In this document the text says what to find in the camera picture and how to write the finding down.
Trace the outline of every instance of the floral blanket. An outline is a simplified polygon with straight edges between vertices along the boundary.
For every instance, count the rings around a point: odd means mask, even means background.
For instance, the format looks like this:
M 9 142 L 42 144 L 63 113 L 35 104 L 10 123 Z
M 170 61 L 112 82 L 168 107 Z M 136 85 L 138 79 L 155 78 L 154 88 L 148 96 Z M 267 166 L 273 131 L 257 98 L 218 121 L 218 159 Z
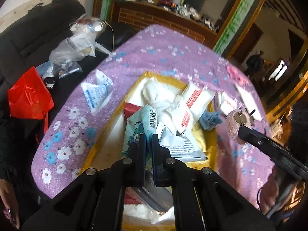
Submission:
M 106 58 L 98 67 L 114 84 L 110 102 L 92 116 L 81 86 L 77 86 L 46 132 L 32 163 L 32 175 L 38 188 L 54 197 L 74 180 L 101 129 L 110 119 L 135 81 L 145 71 L 175 77 L 199 87 L 225 91 L 241 102 L 235 89 L 240 84 L 252 93 L 262 121 L 255 129 L 269 133 L 260 98 L 251 82 L 238 69 L 228 68 L 224 58 L 200 43 L 160 25 L 140 31 L 116 50 L 116 56 Z M 95 70 L 85 82 L 95 83 Z M 251 145 L 238 145 L 228 136 L 224 118 L 217 126 L 218 170 L 241 195 L 256 206 L 257 191 L 266 182 L 272 162 Z

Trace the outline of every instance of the brown wooden counter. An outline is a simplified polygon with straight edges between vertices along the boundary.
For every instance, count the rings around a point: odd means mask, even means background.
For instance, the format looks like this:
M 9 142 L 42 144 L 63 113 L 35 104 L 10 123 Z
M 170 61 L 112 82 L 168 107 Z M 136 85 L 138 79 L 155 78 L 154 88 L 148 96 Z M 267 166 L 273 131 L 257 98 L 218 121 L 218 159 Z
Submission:
M 187 35 L 209 48 L 213 48 L 217 36 L 206 25 L 144 2 L 113 0 L 110 19 L 130 24 L 137 31 L 151 24 L 160 24 Z

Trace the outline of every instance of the black handle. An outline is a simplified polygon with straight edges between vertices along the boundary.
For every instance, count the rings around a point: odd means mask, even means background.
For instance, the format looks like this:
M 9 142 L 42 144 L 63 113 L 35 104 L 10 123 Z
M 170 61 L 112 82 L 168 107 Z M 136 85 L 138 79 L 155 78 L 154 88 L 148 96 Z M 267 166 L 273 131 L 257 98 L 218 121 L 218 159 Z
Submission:
M 276 212 L 278 207 L 281 205 L 282 201 L 289 195 L 290 191 L 293 189 L 293 184 L 295 182 L 295 179 L 292 176 L 284 172 L 279 167 L 276 168 L 277 168 L 276 182 L 279 187 L 279 195 L 276 198 L 275 205 L 265 215 L 268 219 L 273 215 L 273 213 Z

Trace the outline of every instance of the sofa backrest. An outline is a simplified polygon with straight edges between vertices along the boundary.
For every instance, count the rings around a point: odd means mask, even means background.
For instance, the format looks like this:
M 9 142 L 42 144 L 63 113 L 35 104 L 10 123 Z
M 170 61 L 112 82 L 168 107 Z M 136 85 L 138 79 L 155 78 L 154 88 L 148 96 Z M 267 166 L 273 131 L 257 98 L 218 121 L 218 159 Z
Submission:
M 48 61 L 50 52 L 72 35 L 69 24 L 85 13 L 78 0 L 38 4 L 0 34 L 0 105 L 7 107 L 7 90 L 31 66 Z

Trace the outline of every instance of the pink fluffy object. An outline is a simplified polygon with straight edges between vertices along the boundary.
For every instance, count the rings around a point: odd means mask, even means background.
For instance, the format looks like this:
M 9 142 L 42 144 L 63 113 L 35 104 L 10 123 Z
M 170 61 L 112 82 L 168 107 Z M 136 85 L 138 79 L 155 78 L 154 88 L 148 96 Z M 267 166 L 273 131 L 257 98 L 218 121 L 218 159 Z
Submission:
M 235 80 L 238 84 L 248 85 L 249 81 L 248 81 L 247 77 L 240 74 L 239 70 L 236 67 L 234 67 L 232 65 L 227 65 L 226 69 L 227 69 L 227 72 L 228 72 L 228 75 L 230 76 L 230 78 Z
M 246 142 L 243 141 L 242 139 L 240 139 L 238 137 L 238 131 L 240 129 L 240 125 L 237 123 L 237 121 L 234 119 L 234 115 L 235 113 L 239 112 L 238 109 L 235 109 L 233 111 L 231 111 L 228 116 L 227 116 L 227 119 L 226 119 L 226 123 L 227 123 L 227 129 L 228 129 L 228 133 L 229 133 L 229 136 L 235 140 L 238 144 L 240 145 L 244 145 Z M 249 127 L 250 128 L 250 121 L 249 121 L 249 115 L 243 111 L 243 114 L 244 116 L 246 117 L 247 119 L 247 123 L 245 124 L 246 127 Z

